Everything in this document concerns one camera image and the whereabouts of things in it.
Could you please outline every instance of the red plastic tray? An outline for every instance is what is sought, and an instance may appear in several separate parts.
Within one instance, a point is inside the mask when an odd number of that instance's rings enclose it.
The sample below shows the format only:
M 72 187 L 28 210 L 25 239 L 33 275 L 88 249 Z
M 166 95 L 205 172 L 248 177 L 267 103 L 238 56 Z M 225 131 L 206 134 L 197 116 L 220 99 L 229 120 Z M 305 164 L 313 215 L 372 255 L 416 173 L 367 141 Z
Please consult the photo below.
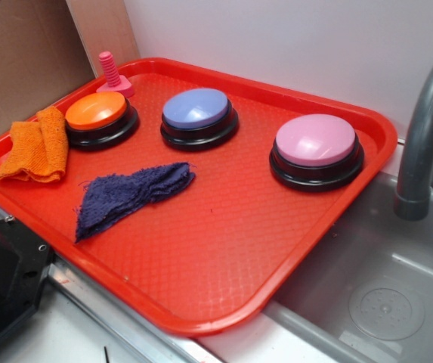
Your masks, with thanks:
M 119 71 L 135 87 L 129 100 L 139 112 L 139 130 L 108 150 L 70 150 L 66 175 L 58 184 L 0 181 L 0 207 L 172 333 L 210 334 L 260 311 L 397 144 L 386 118 L 349 104 L 159 58 L 137 60 Z M 103 83 L 103 78 L 96 79 L 55 106 L 65 112 Z M 239 114 L 240 129 L 212 150 L 173 150 L 159 132 L 162 106 L 197 87 L 225 92 Z M 349 186 L 304 193 L 273 178 L 268 155 L 277 130 L 307 113 L 340 116 L 356 129 L 366 157 L 362 173 Z M 0 137 L 0 163 L 10 149 L 7 133 Z M 177 161 L 194 166 L 196 178 L 187 190 L 73 243 L 84 183 Z

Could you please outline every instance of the purple button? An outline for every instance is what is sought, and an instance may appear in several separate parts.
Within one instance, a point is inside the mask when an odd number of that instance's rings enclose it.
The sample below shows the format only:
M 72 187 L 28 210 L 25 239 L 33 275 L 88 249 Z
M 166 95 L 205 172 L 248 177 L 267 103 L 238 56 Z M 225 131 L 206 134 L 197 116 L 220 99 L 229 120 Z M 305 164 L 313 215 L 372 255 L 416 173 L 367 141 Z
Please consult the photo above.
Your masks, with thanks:
M 165 121 L 178 129 L 199 129 L 219 121 L 227 112 L 226 95 L 212 88 L 182 92 L 167 101 L 162 109 Z
M 354 128 L 340 117 L 311 114 L 284 124 L 277 133 L 277 149 L 287 161 L 300 166 L 327 166 L 352 152 Z

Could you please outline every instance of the pink plastic screw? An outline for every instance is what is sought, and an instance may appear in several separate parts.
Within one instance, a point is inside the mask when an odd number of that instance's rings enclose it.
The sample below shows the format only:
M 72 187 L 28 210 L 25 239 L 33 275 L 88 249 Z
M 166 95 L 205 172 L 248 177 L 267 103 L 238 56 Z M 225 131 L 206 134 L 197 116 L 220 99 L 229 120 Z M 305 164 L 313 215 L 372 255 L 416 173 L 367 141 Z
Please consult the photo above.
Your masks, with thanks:
M 124 97 L 131 97 L 134 94 L 134 88 L 125 76 L 119 75 L 112 53 L 103 51 L 98 55 L 98 60 L 104 70 L 107 83 L 99 87 L 97 92 L 115 91 L 122 93 Z

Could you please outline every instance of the dish cloth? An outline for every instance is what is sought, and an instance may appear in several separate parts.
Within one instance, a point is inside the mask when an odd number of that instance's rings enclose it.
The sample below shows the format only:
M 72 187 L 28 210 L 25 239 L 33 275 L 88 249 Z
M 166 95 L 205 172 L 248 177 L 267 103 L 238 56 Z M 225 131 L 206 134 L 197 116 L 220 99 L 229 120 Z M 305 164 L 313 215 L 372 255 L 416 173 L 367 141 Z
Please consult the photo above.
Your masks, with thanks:
M 98 177 L 86 187 L 76 227 L 76 243 L 101 233 L 148 203 L 183 191 L 194 179 L 188 163 L 142 169 L 132 175 Z
M 10 136 L 13 147 L 0 166 L 0 180 L 12 178 L 55 182 L 65 175 L 68 138 L 65 117 L 50 106 L 36 113 L 38 122 L 15 121 Z

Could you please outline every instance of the orange cloth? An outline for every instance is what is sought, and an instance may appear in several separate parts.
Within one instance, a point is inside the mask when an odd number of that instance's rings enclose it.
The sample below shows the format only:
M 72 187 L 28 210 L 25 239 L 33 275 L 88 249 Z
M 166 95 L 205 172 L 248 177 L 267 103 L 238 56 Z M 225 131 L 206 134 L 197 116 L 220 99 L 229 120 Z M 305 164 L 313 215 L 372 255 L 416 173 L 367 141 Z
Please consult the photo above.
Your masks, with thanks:
M 65 175 L 68 138 L 65 117 L 54 106 L 36 113 L 38 122 L 11 125 L 13 147 L 0 166 L 0 180 L 13 178 L 41 182 L 59 181 Z

